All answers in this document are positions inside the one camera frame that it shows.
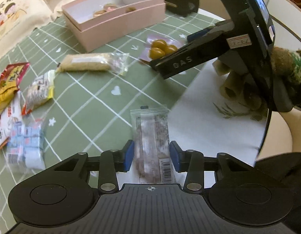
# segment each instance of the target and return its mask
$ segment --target ribbed gray surface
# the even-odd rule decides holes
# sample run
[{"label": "ribbed gray surface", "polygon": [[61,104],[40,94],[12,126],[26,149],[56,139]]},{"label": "ribbed gray surface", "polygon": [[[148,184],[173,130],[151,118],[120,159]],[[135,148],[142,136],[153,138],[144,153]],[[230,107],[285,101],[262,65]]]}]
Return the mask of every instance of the ribbed gray surface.
[{"label": "ribbed gray surface", "polygon": [[23,223],[17,234],[293,234],[282,223],[265,228],[247,228],[226,222],[208,207],[200,195],[180,190],[178,185],[126,184],[116,194],[103,195],[84,218],[61,227],[36,228]]}]

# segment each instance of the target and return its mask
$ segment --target round table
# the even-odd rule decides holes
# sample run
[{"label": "round table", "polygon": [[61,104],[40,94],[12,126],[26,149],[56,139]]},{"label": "round table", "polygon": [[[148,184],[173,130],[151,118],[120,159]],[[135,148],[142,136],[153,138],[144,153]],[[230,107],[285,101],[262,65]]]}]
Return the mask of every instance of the round table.
[{"label": "round table", "polygon": [[[109,72],[60,73],[55,79],[53,100],[36,109],[29,119],[45,117],[45,164],[50,167],[69,156],[86,151],[89,156],[100,155],[109,149],[121,149],[132,139],[130,111],[141,106],[167,107],[170,140],[183,149],[196,149],[205,156],[227,152],[253,164],[264,132],[265,121],[251,119],[251,115],[225,118],[221,109],[232,113],[245,112],[245,107],[224,99],[219,86],[225,76],[215,73],[212,62],[201,64],[163,80],[150,67],[141,64],[139,55],[149,34],[159,34],[186,42],[186,36],[204,29],[221,18],[206,11],[180,17],[166,12],[159,24],[133,32],[110,42],[93,52],[130,53],[129,71],[125,76]],[[0,72],[8,64],[29,61],[30,68],[20,88],[22,95],[36,76],[55,69],[66,54],[85,53],[64,18],[32,34],[0,60]],[[36,173],[12,173],[0,151],[0,230],[4,233],[15,221],[6,199],[11,189]],[[206,186],[214,180],[207,175]],[[119,186],[138,182],[134,168],[118,174]],[[184,176],[177,176],[179,183]],[[89,184],[97,186],[97,173],[92,173]]]}]

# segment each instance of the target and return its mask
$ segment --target black das device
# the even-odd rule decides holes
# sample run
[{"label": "black das device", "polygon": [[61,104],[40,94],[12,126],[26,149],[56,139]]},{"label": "black das device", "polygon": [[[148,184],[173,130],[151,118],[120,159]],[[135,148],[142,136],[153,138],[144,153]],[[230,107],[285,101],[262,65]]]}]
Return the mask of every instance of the black das device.
[{"label": "black das device", "polygon": [[[288,187],[225,154],[205,157],[182,151],[175,141],[170,155],[179,184],[124,184],[116,172],[130,169],[134,143],[100,157],[80,152],[21,182],[8,203],[17,224],[10,234],[293,234],[282,221],[293,205]],[[88,185],[99,170],[98,186]],[[204,171],[216,183],[204,189]]]},{"label": "black das device", "polygon": [[263,0],[221,0],[231,19],[187,37],[175,53],[150,62],[164,79],[218,57],[256,85],[272,111],[293,108],[281,78],[273,75],[270,56],[275,29]]}]

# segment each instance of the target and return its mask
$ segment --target white arrow print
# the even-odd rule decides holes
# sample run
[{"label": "white arrow print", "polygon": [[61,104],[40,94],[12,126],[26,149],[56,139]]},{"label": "white arrow print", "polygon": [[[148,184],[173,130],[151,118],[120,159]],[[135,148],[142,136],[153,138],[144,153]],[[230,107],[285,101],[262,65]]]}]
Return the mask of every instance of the white arrow print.
[{"label": "white arrow print", "polygon": [[138,49],[139,49],[139,46],[134,46],[134,45],[132,45],[131,49],[133,49],[133,50],[138,50]]}]

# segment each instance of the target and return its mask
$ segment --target red and yellow snack package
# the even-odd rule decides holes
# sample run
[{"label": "red and yellow snack package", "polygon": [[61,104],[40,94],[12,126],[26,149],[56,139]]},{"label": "red and yellow snack package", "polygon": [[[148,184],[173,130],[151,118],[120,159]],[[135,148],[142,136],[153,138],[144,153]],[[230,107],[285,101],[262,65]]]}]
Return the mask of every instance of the red and yellow snack package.
[{"label": "red and yellow snack package", "polygon": [[15,92],[29,67],[29,63],[8,65],[0,76],[0,114],[14,98]]}]

